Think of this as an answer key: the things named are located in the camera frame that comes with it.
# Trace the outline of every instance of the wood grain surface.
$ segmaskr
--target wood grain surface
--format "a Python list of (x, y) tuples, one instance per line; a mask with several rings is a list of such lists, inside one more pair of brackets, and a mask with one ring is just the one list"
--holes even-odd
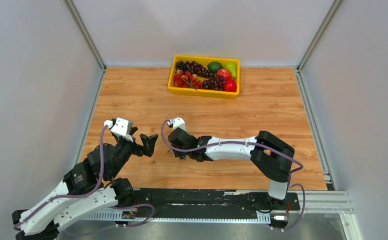
[[(122, 117), (134, 122), (139, 134), (159, 134), (164, 120), (182, 117), (194, 136), (219, 138), (256, 136), (269, 131), (295, 148), (294, 158), (304, 169), (292, 176), (307, 190), (326, 190), (316, 148), (291, 68), (242, 68), (241, 91), (236, 99), (171, 94), (170, 68), (108, 68), (83, 158), (99, 144), (105, 120)], [(166, 137), (170, 128), (165, 130)], [(105, 143), (115, 144), (109, 131)], [(118, 177), (136, 188), (267, 189), (269, 180), (245, 160), (197, 162), (167, 154), (159, 138), (153, 157), (132, 156)]]

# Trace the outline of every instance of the apple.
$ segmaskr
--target apple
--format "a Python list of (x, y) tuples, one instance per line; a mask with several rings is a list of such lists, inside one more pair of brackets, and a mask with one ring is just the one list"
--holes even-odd
[(223, 90), (236, 92), (236, 82), (234, 79), (228, 79), (223, 86)]
[(225, 80), (231, 79), (231, 72), (228, 69), (219, 69), (216, 73), (218, 76), (223, 76)]

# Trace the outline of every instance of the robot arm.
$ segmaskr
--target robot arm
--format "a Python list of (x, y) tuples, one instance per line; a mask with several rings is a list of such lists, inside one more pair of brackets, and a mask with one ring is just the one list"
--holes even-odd
[[(117, 141), (116, 145), (104, 143), (105, 181), (114, 180), (131, 155), (151, 157), (158, 135), (140, 134), (143, 145), (136, 144), (132, 135), (137, 130), (132, 122), (123, 118), (107, 120), (104, 123)], [(99, 146), (90, 152), (86, 159), (76, 164), (58, 186), (36, 206), (29, 210), (13, 213), (15, 229), (20, 232), (18, 240), (55, 239), (59, 232), (75, 221), (100, 209), (119, 206), (126, 207), (133, 200), (133, 189), (127, 179), (116, 179), (110, 188), (100, 188), (89, 196), (97, 186), (101, 170)]]
[(270, 179), (269, 196), (277, 200), (285, 199), (292, 162), (273, 152), (267, 154), (261, 147), (269, 146), (292, 158), (294, 148), (281, 139), (267, 131), (241, 139), (221, 139), (214, 136), (196, 138), (186, 132), (185, 122), (180, 117), (170, 120), (167, 124), (173, 127), (168, 137), (170, 144), (181, 150), (193, 150), (173, 150), (175, 157), (183, 159), (189, 156), (198, 162), (224, 158), (251, 160)]

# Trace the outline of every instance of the pear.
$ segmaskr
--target pear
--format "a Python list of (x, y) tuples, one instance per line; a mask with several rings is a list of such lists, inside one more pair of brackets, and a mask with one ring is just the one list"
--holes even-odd
[(234, 62), (227, 63), (223, 68), (226, 68), (231, 72), (231, 77), (233, 78), (236, 77), (236, 69), (237, 69), (236, 63)]

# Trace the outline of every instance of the yellow plastic tray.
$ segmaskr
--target yellow plastic tray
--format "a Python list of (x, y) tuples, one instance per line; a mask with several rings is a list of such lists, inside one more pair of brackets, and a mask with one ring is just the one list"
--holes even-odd
[[(202, 64), (203, 66), (207, 67), (207, 65), (210, 62), (216, 61), (221, 63), (223, 66), (227, 64), (228, 62), (234, 62), (236, 63), (236, 92), (225, 92), (225, 91), (215, 91), (215, 90), (205, 90), (205, 89), (198, 89), (195, 90), (193, 88), (182, 88), (182, 87), (176, 87), (175, 83), (173, 82), (173, 76), (176, 72), (176, 62), (183, 60), (183, 62), (186, 61), (196, 61), (199, 64)], [(197, 77), (198, 80), (204, 81), (206, 78), (204, 77)], [(202, 97), (215, 97), (215, 98), (231, 98), (234, 99), (239, 94), (239, 60), (238, 59), (224, 59), (224, 58), (218, 58), (218, 57), (206, 57), (206, 56), (188, 56), (188, 55), (176, 55), (173, 59), (173, 66), (170, 70), (170, 76), (169, 76), (169, 82), (167, 83), (167, 88), (170, 90), (173, 94), (179, 94), (179, 95), (194, 95), (194, 96), (202, 96)]]

